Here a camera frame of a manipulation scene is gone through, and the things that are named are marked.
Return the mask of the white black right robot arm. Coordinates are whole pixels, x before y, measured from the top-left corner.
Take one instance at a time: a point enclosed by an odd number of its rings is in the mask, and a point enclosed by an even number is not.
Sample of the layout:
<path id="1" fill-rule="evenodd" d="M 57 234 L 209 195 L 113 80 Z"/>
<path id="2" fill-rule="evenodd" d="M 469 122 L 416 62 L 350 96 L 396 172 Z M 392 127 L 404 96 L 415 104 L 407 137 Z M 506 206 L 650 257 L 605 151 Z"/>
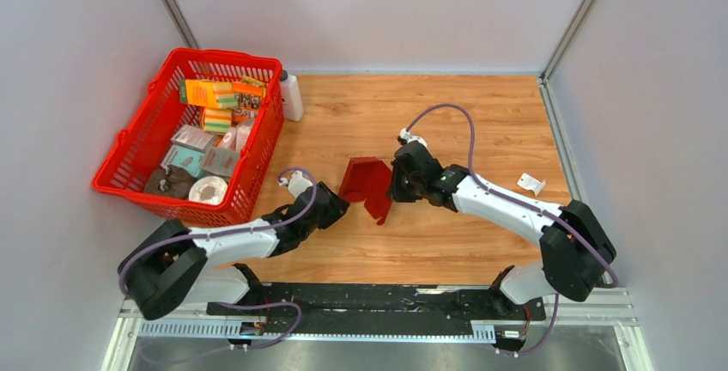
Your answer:
<path id="1" fill-rule="evenodd" d="M 538 201 L 495 185 L 467 167 L 443 167 L 416 141 L 404 143 L 391 164 L 392 201 L 425 199 L 493 222 L 538 247 L 537 262 L 507 267 L 492 282 L 489 305 L 497 316 L 509 319 L 526 302 L 547 295 L 582 302 L 603 286 L 616 249 L 587 204 L 575 199 L 567 205 Z"/>

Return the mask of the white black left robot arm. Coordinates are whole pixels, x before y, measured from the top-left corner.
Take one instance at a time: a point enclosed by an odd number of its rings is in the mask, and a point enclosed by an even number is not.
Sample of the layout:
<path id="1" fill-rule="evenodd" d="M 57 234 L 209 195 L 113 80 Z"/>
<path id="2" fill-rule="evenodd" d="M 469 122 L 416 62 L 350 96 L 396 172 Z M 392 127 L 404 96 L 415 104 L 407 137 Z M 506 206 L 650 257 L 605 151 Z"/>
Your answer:
<path id="1" fill-rule="evenodd" d="M 120 288 L 147 320 L 208 302 L 253 314 L 263 294 L 242 260 L 291 252 L 348 208 L 348 201 L 319 182 L 297 193 L 293 203 L 244 224 L 188 228 L 179 220 L 165 221 L 120 263 Z"/>

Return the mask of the small white paper piece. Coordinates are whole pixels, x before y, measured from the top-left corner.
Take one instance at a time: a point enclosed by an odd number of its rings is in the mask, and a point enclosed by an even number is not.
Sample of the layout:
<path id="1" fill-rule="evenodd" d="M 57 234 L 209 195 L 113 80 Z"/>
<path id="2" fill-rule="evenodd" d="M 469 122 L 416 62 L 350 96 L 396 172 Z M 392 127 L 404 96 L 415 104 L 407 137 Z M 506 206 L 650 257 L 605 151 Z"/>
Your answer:
<path id="1" fill-rule="evenodd" d="M 547 185 L 546 180 L 534 178 L 528 173 L 522 173 L 517 180 L 517 185 L 527 191 L 531 191 L 536 197 L 543 191 Z"/>

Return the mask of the red paper box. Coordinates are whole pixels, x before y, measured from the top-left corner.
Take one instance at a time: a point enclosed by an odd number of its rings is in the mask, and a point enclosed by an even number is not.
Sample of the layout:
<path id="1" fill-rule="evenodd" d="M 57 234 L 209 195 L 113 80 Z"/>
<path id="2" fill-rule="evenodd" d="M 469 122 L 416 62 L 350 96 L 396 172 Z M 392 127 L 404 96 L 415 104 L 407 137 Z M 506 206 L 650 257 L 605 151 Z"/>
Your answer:
<path id="1" fill-rule="evenodd" d="M 376 223 L 384 225 L 392 205 L 387 194 L 391 177 L 392 170 L 378 158 L 350 158 L 337 194 L 349 203 L 363 202 Z"/>

